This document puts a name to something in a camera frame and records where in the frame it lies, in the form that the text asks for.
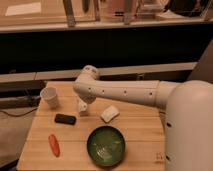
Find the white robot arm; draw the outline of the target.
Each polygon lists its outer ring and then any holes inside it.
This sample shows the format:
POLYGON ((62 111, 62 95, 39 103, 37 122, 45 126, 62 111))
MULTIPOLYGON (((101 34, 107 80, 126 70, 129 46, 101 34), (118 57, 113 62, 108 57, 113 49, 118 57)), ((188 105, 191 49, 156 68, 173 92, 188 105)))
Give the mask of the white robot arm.
POLYGON ((165 117, 165 171, 213 171, 213 84, 201 80, 101 81, 85 66, 73 89, 86 103, 106 98, 157 107, 165 117))

